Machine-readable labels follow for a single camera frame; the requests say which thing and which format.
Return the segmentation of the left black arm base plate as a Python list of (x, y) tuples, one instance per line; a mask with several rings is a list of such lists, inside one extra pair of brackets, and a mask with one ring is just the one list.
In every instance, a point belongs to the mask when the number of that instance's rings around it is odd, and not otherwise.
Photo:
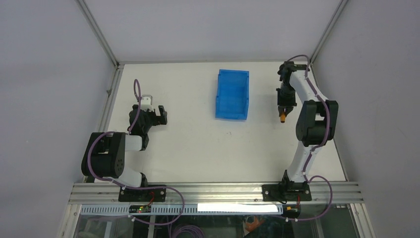
[(120, 189), (118, 201), (119, 202), (165, 202), (166, 189), (153, 188), (146, 190), (137, 189)]

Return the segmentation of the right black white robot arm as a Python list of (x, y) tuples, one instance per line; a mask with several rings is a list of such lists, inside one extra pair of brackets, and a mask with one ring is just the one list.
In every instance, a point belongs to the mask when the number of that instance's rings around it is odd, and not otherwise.
[(297, 99), (302, 104), (295, 130), (298, 147), (279, 183), (280, 196), (291, 201), (299, 192), (309, 193), (309, 170), (322, 147), (334, 137), (339, 105), (311, 82), (307, 64), (286, 61), (277, 73), (281, 82), (276, 90), (280, 121), (285, 122), (297, 106)]

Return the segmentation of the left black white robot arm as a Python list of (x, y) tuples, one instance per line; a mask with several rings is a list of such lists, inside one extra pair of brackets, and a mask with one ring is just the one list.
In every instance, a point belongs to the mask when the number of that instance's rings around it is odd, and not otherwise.
[(144, 173), (125, 165), (125, 154), (145, 151), (149, 130), (167, 124), (164, 106), (159, 105), (158, 111), (159, 114), (153, 106), (133, 105), (127, 132), (93, 132), (82, 159), (82, 174), (130, 188), (130, 195), (136, 201), (146, 200), (149, 196), (147, 178)]

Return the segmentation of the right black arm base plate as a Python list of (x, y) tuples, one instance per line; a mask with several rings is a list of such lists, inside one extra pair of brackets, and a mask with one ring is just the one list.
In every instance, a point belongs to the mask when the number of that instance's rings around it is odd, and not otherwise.
[(298, 183), (287, 187), (284, 184), (263, 184), (262, 197), (264, 202), (297, 202), (312, 201), (310, 187), (307, 183)]

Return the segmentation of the orange handled black screwdriver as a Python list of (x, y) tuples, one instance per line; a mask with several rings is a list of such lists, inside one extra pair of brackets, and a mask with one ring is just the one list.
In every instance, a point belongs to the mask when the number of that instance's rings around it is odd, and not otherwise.
[(280, 122), (281, 123), (285, 123), (285, 121), (286, 121), (286, 114), (285, 114), (285, 112), (284, 111), (281, 111), (280, 112)]

